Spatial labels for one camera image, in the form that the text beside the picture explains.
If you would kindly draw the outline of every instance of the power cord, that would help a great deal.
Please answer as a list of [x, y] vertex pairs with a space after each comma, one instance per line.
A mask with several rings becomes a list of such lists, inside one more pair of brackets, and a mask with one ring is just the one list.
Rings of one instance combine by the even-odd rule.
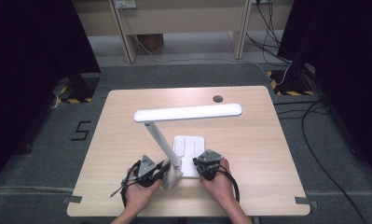
[[306, 133], [305, 133], [305, 118], [306, 116], [312, 111], [312, 108], [318, 104], [319, 102], [321, 102], [322, 100], [319, 100], [315, 103], [313, 103], [308, 109], [307, 111], [305, 112], [305, 114], [302, 116], [302, 121], [301, 121], [301, 128], [302, 128], [302, 135], [305, 139], [305, 143], [307, 144], [308, 146], [308, 149], [312, 155], [312, 157], [315, 159], [315, 161], [317, 162], [317, 164], [319, 165], [319, 167], [323, 170], [323, 172], [327, 175], [327, 177], [337, 186], [337, 188], [342, 192], [342, 194], [345, 196], [345, 198], [349, 201], [349, 203], [351, 204], [351, 206], [353, 206], [354, 210], [357, 212], [358, 216], [360, 217], [360, 219], [362, 220], [362, 222], [364, 224], [367, 224], [363, 214], [360, 212], [359, 208], [357, 207], [357, 205], [354, 203], [354, 201], [351, 199], [351, 197], [346, 193], [346, 191], [339, 185], [339, 183], [328, 173], [328, 171], [323, 167], [323, 165], [320, 163], [320, 161], [317, 159], [317, 156], [316, 154], [314, 153], [313, 149], [311, 148], [310, 146], [310, 143], [309, 143], [309, 140], [306, 136]]

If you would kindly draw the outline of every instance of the wooden table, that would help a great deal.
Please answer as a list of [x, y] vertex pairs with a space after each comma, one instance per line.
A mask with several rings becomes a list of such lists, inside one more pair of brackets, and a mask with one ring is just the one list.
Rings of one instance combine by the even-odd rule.
[[[159, 122], [172, 144], [176, 135], [205, 138], [205, 145], [230, 162], [230, 170], [241, 192], [241, 207], [248, 216], [304, 216], [308, 204], [284, 138], [281, 124], [265, 87], [213, 87], [111, 91], [99, 119], [90, 149], [69, 203], [71, 217], [117, 216], [123, 210], [118, 189], [121, 180], [143, 154], [155, 162], [166, 157], [145, 128], [135, 123], [140, 109], [237, 103], [236, 118]], [[146, 217], [219, 217], [226, 214], [204, 190], [198, 179], [182, 179], [173, 189], [159, 190], [140, 214]]]

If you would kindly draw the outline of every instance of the lamp base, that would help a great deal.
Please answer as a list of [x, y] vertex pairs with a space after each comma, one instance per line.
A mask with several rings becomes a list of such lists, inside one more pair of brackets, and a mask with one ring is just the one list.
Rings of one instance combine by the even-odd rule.
[[182, 159], [183, 178], [200, 178], [192, 159], [205, 151], [205, 139], [201, 136], [175, 136], [173, 150]]

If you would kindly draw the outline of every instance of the wrist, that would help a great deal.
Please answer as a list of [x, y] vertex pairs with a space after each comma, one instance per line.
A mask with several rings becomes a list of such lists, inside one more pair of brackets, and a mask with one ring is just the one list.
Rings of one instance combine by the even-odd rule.
[[136, 217], [138, 213], [131, 207], [125, 207], [124, 211], [111, 224], [129, 224]]

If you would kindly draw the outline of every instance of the controller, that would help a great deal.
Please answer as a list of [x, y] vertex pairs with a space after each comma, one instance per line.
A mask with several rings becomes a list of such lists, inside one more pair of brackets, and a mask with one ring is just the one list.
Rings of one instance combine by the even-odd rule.
[[215, 173], [220, 166], [220, 161], [224, 157], [217, 152], [207, 149], [205, 152], [200, 154], [197, 158], [194, 158], [192, 161], [197, 167], [198, 174], [202, 175], [207, 180], [213, 180]]

